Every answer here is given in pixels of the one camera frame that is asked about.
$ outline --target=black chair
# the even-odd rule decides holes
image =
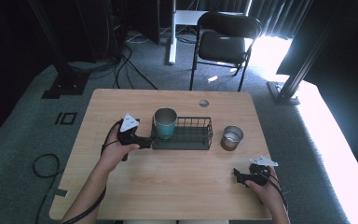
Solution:
[[[191,69],[190,90],[193,89],[194,71],[198,63],[236,68],[236,76],[243,65],[238,91],[241,91],[252,46],[260,36],[261,23],[244,15],[206,12],[197,22],[197,40]],[[245,41],[251,41],[246,48]],[[228,63],[208,63],[208,61]]]

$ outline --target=black wire basket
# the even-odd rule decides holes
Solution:
[[[151,135],[153,149],[209,150],[213,136],[212,121],[208,117],[178,117],[173,136],[162,139],[153,119]]]

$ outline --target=metal stand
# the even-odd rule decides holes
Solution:
[[[90,74],[77,75],[65,60],[60,44],[48,21],[48,17],[39,0],[28,0],[34,14],[49,43],[49,55],[58,76],[49,91],[45,91],[43,99],[58,99],[62,94],[81,95],[86,87]]]
[[[267,82],[268,88],[274,98],[275,104],[277,105],[299,105],[300,101],[298,97],[290,97],[289,99],[283,98],[281,96],[281,90],[284,85],[284,82]]]

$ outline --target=hand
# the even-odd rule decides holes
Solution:
[[[270,175],[269,180],[279,187],[277,179],[274,178],[276,173],[273,167],[270,167]],[[286,212],[281,194],[269,182],[264,186],[259,186],[251,180],[247,180],[245,183],[258,195],[272,215],[282,211]]]
[[[102,166],[104,170],[108,172],[113,171],[127,153],[140,147],[138,144],[122,146],[121,143],[117,140],[118,128],[119,127],[117,125],[106,142],[107,145],[112,142],[115,143],[110,144],[104,149],[103,154],[101,155],[101,158],[97,164]]]

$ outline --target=metal cup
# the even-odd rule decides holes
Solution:
[[[176,119],[176,112],[171,108],[163,107],[156,111],[154,122],[159,138],[166,140],[173,136]]]
[[[220,145],[227,151],[233,151],[243,138],[242,130],[237,126],[227,126],[223,131]]]

